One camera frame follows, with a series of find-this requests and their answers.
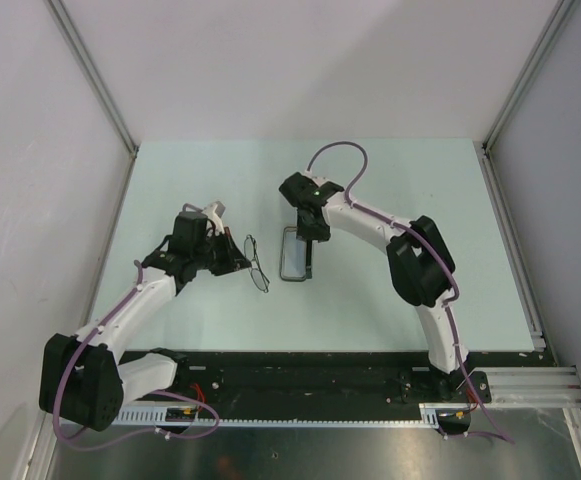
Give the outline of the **thin-framed sunglasses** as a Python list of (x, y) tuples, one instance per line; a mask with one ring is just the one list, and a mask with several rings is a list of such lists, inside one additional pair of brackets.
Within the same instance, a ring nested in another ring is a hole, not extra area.
[(259, 291), (268, 293), (270, 281), (262, 270), (257, 242), (252, 235), (247, 235), (244, 240), (244, 255), (250, 262), (249, 272), (254, 285)]

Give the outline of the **black glasses case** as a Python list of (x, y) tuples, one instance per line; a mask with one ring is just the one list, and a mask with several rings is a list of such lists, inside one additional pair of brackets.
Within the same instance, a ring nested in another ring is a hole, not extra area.
[(305, 282), (313, 277), (313, 243), (298, 236), (296, 226), (283, 229), (279, 277), (284, 282)]

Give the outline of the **light blue cleaning cloth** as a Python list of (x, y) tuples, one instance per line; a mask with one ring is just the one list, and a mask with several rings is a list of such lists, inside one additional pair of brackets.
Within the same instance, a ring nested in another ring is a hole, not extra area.
[(288, 278), (306, 276), (306, 242), (297, 237), (295, 230), (284, 236), (283, 275)]

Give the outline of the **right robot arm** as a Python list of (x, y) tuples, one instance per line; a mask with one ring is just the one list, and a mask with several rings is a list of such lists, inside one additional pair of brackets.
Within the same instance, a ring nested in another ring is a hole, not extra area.
[(282, 280), (312, 277), (313, 244), (329, 241), (332, 229), (376, 247), (387, 257), (394, 290), (415, 308), (421, 322), (433, 393), (454, 401), (466, 391), (470, 400), (482, 403), (484, 393), (470, 378), (469, 350), (459, 338), (451, 308), (459, 296), (455, 263), (434, 221), (427, 216), (406, 221), (375, 211), (353, 201), (344, 187), (309, 172), (292, 174), (279, 192), (296, 210), (296, 225), (283, 233)]

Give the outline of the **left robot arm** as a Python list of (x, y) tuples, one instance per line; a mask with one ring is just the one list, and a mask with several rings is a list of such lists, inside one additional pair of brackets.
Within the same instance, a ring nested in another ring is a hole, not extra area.
[(172, 232), (136, 263), (136, 279), (115, 306), (74, 334), (47, 341), (39, 406), (55, 427), (68, 420), (101, 432), (134, 400), (156, 391), (177, 400), (189, 392), (182, 355), (156, 348), (130, 362), (122, 357), (134, 336), (199, 272), (224, 276), (250, 267), (223, 223), (224, 210), (219, 201), (202, 209), (184, 206)]

